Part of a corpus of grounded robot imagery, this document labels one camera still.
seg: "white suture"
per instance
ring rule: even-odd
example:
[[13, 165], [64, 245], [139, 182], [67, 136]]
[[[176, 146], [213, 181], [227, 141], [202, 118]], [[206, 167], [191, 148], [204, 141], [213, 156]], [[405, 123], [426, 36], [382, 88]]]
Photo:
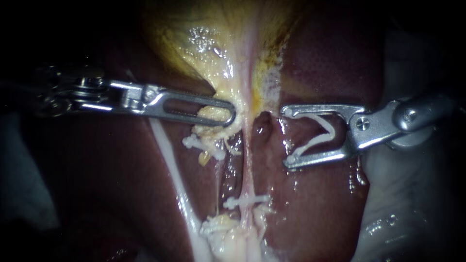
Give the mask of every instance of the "white suture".
[[[187, 149], [195, 147], [202, 151], [210, 152], [209, 148], [205, 144], [203, 144], [202, 141], [199, 140], [195, 134], [191, 134], [190, 136], [183, 138], [182, 143]], [[217, 148], [214, 152], [212, 152], [212, 156], [219, 161], [224, 160], [225, 155], [226, 155], [225, 151], [219, 148]]]
[[189, 242], [191, 243], [194, 261], [196, 262], [210, 262], [213, 260], [210, 253], [209, 244], [206, 239], [198, 234], [201, 228], [201, 222], [194, 214], [191, 203], [188, 199], [184, 189], [183, 181], [180, 172], [175, 162], [175, 155], [173, 147], [166, 136], [162, 124], [157, 119], [150, 119], [150, 126], [155, 136], [155, 140], [160, 148], [162, 156], [170, 172], [170, 177], [175, 185], [176, 196], [178, 200], [178, 207], [185, 220]]
[[318, 115], [315, 115], [315, 114], [311, 114], [311, 113], [306, 113], [306, 114], [300, 114], [300, 115], [297, 115], [297, 116], [292, 116], [292, 113], [291, 113], [291, 110], [286, 110], [285, 111], [285, 116], [289, 117], [289, 118], [302, 118], [302, 117], [307, 117], [307, 118], [310, 118], [314, 121], [316, 121], [318, 124], [320, 124], [328, 133], [325, 133], [325, 134], [320, 134], [316, 137], [313, 137], [311, 140], [309, 140], [307, 142], [307, 144], [301, 146], [301, 147], [298, 147], [295, 149], [295, 151], [293, 151], [293, 153], [291, 155], [289, 155], [286, 160], [289, 162], [289, 163], [293, 163], [295, 161], [295, 157], [297, 156], [301, 156], [307, 149], [317, 145], [317, 144], [321, 144], [321, 143], [324, 143], [324, 142], [328, 142], [328, 141], [331, 141], [335, 138], [335, 128], [325, 119], [323, 119], [322, 117], [318, 116]]
[[229, 197], [227, 201], [223, 203], [223, 207], [229, 210], [233, 210], [236, 206], [247, 205], [260, 202], [269, 202], [270, 197], [267, 195], [262, 196], [250, 196], [250, 197], [240, 197], [235, 199], [233, 196]]

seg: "surgical clip applier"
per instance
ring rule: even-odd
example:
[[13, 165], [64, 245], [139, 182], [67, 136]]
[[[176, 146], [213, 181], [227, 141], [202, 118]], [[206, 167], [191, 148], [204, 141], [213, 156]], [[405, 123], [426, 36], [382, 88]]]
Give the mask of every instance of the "surgical clip applier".
[[329, 163], [362, 154], [381, 143], [409, 148], [425, 142], [434, 124], [453, 113], [458, 102], [443, 93], [429, 93], [410, 100], [393, 100], [380, 110], [369, 112], [364, 106], [347, 104], [286, 105], [281, 115], [296, 118], [300, 114], [330, 115], [344, 119], [348, 131], [343, 145], [327, 152], [291, 155], [283, 160], [290, 170]]
[[[97, 111], [223, 127], [232, 124], [236, 117], [235, 107], [225, 100], [153, 84], [105, 79], [92, 70], [89, 70], [92, 73], [87, 72], [86, 67], [78, 69], [66, 71], [55, 66], [45, 66], [35, 70], [37, 80], [32, 84], [0, 82], [0, 87], [7, 96], [3, 98], [3, 107], [18, 107], [19, 110], [32, 111], [39, 116]], [[180, 107], [168, 109], [167, 101], [175, 101], [174, 104], [181, 104], [181, 108], [190, 108], [190, 105], [195, 108], [217, 107], [226, 114], [223, 114], [221, 120], [209, 119], [178, 109]]]

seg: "yellow fat tissue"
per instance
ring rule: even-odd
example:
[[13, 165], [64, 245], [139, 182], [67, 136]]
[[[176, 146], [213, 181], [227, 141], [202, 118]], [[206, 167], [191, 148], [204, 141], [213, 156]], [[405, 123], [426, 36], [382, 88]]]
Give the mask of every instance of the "yellow fat tissue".
[[[245, 121], [278, 106], [282, 50], [304, 1], [186, 0], [139, 3], [141, 33], [167, 70], [204, 79], [214, 97], [230, 101], [236, 119], [228, 127], [194, 126], [205, 147], [200, 164]], [[224, 119], [220, 108], [199, 116]]]

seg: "metal jaw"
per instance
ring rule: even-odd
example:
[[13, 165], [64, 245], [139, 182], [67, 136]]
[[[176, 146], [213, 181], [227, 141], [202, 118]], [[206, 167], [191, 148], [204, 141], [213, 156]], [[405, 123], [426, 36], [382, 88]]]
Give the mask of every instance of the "metal jaw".
[[[107, 86], [110, 89], [122, 91], [119, 106], [110, 107], [99, 104], [83, 103], [81, 104], [81, 108], [146, 115], [149, 117], [167, 119], [187, 124], [223, 127], [232, 124], [236, 116], [235, 108], [230, 102], [211, 97], [178, 92], [157, 85], [141, 85], [116, 80], [102, 80], [102, 85]], [[226, 120], [219, 121], [183, 112], [170, 112], [164, 108], [164, 104], [168, 100], [178, 100], [189, 104], [226, 109], [230, 116]]]
[[342, 147], [328, 152], [289, 156], [283, 164], [291, 169], [339, 161], [362, 154], [371, 146], [388, 143], [395, 148], [410, 148], [425, 142], [434, 124], [452, 113], [454, 101], [442, 94], [428, 94], [408, 101], [394, 100], [373, 113], [363, 106], [345, 104], [287, 105], [281, 114], [297, 118], [299, 114], [340, 116], [348, 125]]
[[[50, 92], [44, 95], [46, 110], [43, 116], [58, 116], [83, 111], [111, 112], [118, 114], [145, 115], [188, 124], [205, 126], [228, 126], [233, 123], [236, 112], [228, 102], [211, 97], [170, 90], [165, 87], [106, 80], [100, 77], [66, 75], [55, 67], [41, 71], [48, 79], [59, 79]], [[213, 120], [187, 112], [171, 112], [165, 109], [168, 100], [184, 101], [188, 104], [213, 106], [225, 109], [228, 119]]]

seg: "metal screw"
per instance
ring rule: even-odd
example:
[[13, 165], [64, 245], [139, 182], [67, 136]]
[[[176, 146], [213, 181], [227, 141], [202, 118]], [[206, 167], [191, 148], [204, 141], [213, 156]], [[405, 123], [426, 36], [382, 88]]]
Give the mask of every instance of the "metal screw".
[[412, 122], [412, 121], [414, 121], [416, 116], [417, 116], [416, 110], [408, 108], [408, 109], [406, 109], [406, 111], [404, 111], [403, 119], [406, 122]]
[[155, 96], [156, 96], [155, 91], [152, 90], [152, 89], [148, 89], [148, 90], [146, 91], [145, 95], [144, 95], [144, 100], [145, 100], [146, 102], [150, 102], [152, 99], [155, 98]]
[[361, 131], [367, 130], [369, 128], [369, 119], [367, 119], [365, 117], [360, 117], [356, 121], [356, 126]]

